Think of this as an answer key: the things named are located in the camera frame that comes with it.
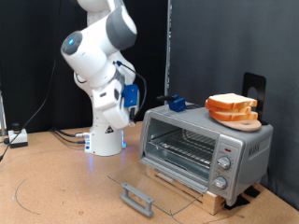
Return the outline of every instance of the black wall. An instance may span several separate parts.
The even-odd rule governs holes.
[[[145,108],[138,116],[159,105],[155,96],[164,93],[167,1],[124,1],[137,26],[136,43],[122,54],[148,81]],[[68,0],[5,1],[0,7],[0,75],[7,127],[24,124],[42,104],[58,50],[50,97],[27,126],[27,132],[41,132],[51,126],[60,129],[92,125],[92,105],[87,94],[73,80],[60,46],[76,30],[86,27],[86,12]],[[136,83],[143,95],[142,82]]]
[[[204,105],[241,94],[246,72],[266,77],[263,120],[274,134],[263,184],[299,209],[299,2],[172,3],[170,93]]]

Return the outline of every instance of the wooden plate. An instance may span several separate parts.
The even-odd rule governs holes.
[[[257,119],[245,119],[238,121],[223,121],[216,119],[217,122],[243,132],[255,132],[261,129],[262,123]]]

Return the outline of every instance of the toaster oven knob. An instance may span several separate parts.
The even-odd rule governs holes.
[[[214,179],[213,185],[219,189],[225,189],[227,185],[226,179],[224,179],[222,176],[218,176],[216,179]]]
[[[231,162],[227,157],[220,157],[217,159],[217,163],[223,170],[227,170],[231,166]]]

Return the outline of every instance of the bread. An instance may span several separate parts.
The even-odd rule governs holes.
[[[234,93],[210,96],[207,103],[222,109],[244,108],[246,106],[256,106],[257,100],[240,96]]]
[[[246,114],[246,113],[215,112],[210,110],[209,116],[211,116],[214,119],[219,119],[224,121],[236,121],[242,119],[257,119],[258,113],[250,112],[250,114]]]
[[[231,113],[246,113],[250,114],[251,112],[251,107],[250,106],[245,106],[244,108],[234,108],[234,109],[222,109],[219,107],[216,107],[214,105],[210,105],[207,100],[206,100],[206,109],[212,110],[212,111],[219,111],[219,112],[231,112]]]

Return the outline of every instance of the oven rack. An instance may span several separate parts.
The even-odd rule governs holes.
[[[149,144],[205,166],[207,169],[211,166],[215,143],[214,139],[186,130],[176,130],[149,141]]]

